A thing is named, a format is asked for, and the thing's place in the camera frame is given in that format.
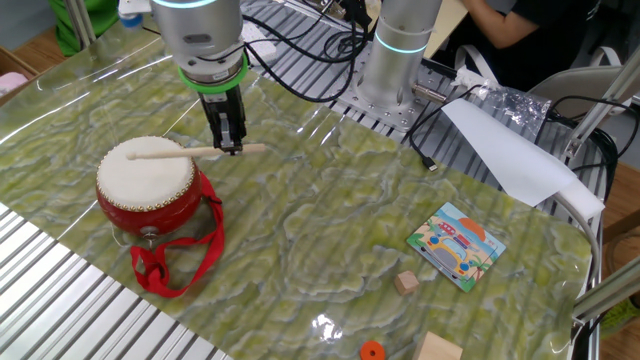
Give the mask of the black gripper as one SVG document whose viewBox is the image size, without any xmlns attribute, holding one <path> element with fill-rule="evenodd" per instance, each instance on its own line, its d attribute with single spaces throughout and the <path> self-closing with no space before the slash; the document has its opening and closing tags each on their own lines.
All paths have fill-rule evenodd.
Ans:
<svg viewBox="0 0 640 360">
<path fill-rule="evenodd" d="M 213 134 L 214 147 L 230 155 L 243 150 L 242 139 L 246 136 L 245 108 L 240 86 L 219 94 L 199 94 L 206 119 Z"/>
</svg>

